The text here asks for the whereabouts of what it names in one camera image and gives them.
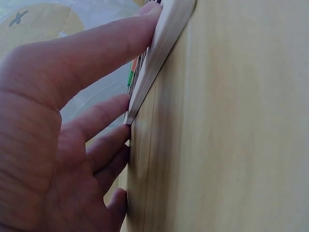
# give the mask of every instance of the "skin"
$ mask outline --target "skin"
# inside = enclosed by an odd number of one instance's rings
[[[101,102],[62,124],[79,91],[141,54],[161,7],[47,42],[23,45],[0,64],[0,231],[120,231],[126,192],[103,196],[127,164],[122,125],[85,143],[123,114],[129,96]]]

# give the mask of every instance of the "light wood panel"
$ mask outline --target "light wood panel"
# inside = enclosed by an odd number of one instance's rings
[[[308,22],[307,0],[197,2],[132,124],[129,232],[309,230]]]

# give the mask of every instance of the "fingernail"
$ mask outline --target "fingernail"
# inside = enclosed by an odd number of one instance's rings
[[[155,1],[150,1],[149,3],[143,5],[135,14],[134,16],[142,16],[151,13],[151,11],[156,10],[157,7],[160,7],[158,3]]]

